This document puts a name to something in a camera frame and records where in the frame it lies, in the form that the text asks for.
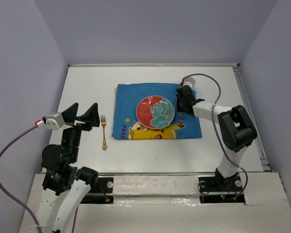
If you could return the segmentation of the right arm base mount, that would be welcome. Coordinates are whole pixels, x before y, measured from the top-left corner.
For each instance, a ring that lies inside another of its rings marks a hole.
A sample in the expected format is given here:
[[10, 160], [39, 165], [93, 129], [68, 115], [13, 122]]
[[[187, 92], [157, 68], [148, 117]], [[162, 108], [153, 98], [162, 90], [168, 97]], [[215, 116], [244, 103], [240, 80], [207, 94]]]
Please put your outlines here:
[[197, 190], [200, 193], [201, 204], [242, 203], [245, 204], [244, 194], [236, 197], [242, 190], [243, 184], [238, 174], [232, 182], [218, 186], [214, 176], [198, 178]]

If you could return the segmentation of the red and teal plate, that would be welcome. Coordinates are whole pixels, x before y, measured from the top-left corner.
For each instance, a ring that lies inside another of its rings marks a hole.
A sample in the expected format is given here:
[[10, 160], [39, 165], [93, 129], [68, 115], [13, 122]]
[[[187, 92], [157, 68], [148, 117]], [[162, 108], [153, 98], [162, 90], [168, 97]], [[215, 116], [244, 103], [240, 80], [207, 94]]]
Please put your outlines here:
[[136, 117], [146, 128], [163, 129], [174, 120], [175, 108], [170, 100], [162, 96], [149, 96], [138, 103]]

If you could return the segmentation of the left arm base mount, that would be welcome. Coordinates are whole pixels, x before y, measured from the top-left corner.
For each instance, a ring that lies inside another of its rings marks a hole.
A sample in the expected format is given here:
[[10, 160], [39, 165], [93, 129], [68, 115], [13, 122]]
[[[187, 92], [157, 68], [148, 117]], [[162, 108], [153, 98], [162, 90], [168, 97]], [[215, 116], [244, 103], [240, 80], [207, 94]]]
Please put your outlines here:
[[99, 177], [96, 187], [85, 195], [81, 204], [113, 204], [113, 185], [113, 177]]

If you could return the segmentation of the gold spoon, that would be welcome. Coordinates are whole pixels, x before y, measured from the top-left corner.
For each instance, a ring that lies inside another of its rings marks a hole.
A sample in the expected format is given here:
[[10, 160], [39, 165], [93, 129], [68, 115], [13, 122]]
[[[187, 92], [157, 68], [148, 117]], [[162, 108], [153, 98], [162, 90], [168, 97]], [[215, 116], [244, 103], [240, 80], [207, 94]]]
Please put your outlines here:
[[184, 127], [182, 112], [179, 113], [179, 125], [180, 127]]

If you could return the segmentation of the blue Pikachu placemat cloth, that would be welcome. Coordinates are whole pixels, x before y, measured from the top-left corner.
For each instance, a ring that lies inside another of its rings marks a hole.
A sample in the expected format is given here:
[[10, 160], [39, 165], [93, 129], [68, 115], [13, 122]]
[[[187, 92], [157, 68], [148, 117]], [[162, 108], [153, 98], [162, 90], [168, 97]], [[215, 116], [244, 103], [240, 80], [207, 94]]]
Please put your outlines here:
[[112, 136], [118, 140], [202, 138], [199, 119], [176, 111], [174, 83], [119, 84]]

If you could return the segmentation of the gold fork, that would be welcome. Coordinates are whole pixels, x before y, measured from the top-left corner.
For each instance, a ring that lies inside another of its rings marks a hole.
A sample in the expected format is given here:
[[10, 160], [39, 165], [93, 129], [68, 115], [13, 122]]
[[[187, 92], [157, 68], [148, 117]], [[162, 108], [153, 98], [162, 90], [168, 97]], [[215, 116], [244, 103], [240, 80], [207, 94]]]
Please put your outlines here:
[[101, 123], [101, 126], [103, 128], [102, 149], [104, 151], [106, 151], [107, 150], [107, 142], [106, 142], [106, 137], [105, 137], [105, 127], [106, 127], [106, 118], [105, 118], [105, 115], [101, 115], [100, 116], [100, 123]]

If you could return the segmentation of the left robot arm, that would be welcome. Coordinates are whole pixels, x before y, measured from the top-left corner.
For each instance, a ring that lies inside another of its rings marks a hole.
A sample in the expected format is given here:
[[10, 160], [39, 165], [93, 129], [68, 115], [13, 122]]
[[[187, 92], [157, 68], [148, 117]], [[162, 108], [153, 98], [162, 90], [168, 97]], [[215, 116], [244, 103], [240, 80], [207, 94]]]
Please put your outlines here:
[[49, 144], [42, 151], [41, 166], [46, 173], [36, 213], [38, 222], [31, 227], [32, 233], [64, 232], [82, 198], [97, 188], [98, 172], [88, 167], [78, 169], [73, 164], [78, 159], [81, 133], [100, 125], [98, 104], [91, 105], [81, 116], [77, 116], [78, 107], [74, 103], [36, 122], [38, 127], [63, 133], [60, 144]]

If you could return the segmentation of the light blue ceramic mug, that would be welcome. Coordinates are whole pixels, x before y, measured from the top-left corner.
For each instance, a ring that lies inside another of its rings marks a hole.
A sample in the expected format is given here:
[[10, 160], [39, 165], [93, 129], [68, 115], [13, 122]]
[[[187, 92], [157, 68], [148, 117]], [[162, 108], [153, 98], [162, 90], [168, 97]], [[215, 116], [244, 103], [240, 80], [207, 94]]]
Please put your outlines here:
[[183, 84], [188, 85], [191, 88], [193, 95], [196, 96], [195, 79], [192, 76], [184, 79]]

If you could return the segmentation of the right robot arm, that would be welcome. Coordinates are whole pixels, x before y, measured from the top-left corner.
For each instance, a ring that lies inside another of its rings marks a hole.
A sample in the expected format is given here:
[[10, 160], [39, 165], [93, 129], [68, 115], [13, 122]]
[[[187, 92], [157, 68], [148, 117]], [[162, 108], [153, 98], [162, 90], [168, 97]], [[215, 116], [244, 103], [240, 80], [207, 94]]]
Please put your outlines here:
[[190, 86], [184, 85], [177, 88], [177, 111], [212, 122], [224, 155], [205, 186], [227, 189], [236, 180], [244, 152], [258, 135], [247, 110], [242, 105], [223, 107], [196, 99]]

